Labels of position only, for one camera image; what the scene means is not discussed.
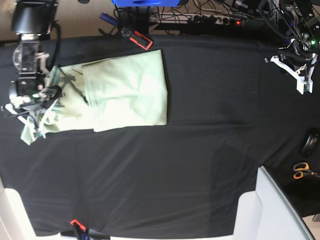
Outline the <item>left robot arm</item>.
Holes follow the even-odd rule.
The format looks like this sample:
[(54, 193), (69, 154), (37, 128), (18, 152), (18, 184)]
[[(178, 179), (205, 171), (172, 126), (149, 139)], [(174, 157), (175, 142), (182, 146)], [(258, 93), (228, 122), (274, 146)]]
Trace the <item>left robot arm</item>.
[(289, 68), (310, 74), (320, 61), (320, 18), (310, 0), (261, 0), (260, 16), (286, 46), (276, 57)]

